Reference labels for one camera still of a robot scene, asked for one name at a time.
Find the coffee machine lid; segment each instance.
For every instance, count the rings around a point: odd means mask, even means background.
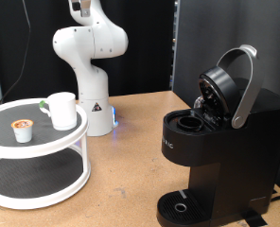
[[[234,81],[226,73],[229,65],[239,56],[246,55],[250,60],[251,76],[243,96],[239,93]],[[250,45],[242,45],[227,51],[217,66],[200,75],[199,85],[208,108],[216,117],[232,116],[232,127],[241,128],[254,105],[261,89],[264,74],[254,74],[254,63],[257,63],[257,51]]]

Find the drip tray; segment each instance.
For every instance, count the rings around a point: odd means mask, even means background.
[[[30,159],[0,159],[0,195],[48,196],[74,183],[82,172],[82,157],[71,148]]]
[[[188,189],[164,195],[158,202],[157,218],[167,226],[209,226],[209,218]]]

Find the coffee machine handle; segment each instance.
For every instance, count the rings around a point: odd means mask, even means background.
[[[234,129],[241,128],[254,105],[255,99],[260,92],[262,87],[264,74],[256,73],[254,74],[254,64],[257,64],[258,57],[257,51],[254,47],[243,44],[240,48],[234,48],[226,52],[219,60],[217,66],[221,67],[226,71],[228,66],[239,56],[247,55],[251,63],[251,77],[247,87],[245,89],[244,95],[240,100],[234,117],[232,119],[232,127]]]

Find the table surface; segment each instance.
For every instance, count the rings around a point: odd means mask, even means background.
[[[89,182],[75,196],[50,207],[27,211],[0,207],[0,227],[160,227],[158,200],[186,189],[189,175],[189,167],[171,163],[161,152],[163,117],[189,107],[172,92],[115,96],[110,103],[119,126],[105,136],[88,137]],[[269,226],[280,227],[280,201],[272,202],[263,218]],[[248,225],[242,220],[226,226]]]

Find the coffee cup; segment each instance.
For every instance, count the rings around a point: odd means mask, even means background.
[[[77,125],[76,99],[72,93],[56,93],[40,102],[40,110],[52,119],[57,131],[68,131]]]
[[[34,122],[28,119],[21,119],[11,123],[18,143],[27,143],[32,139],[33,124]]]

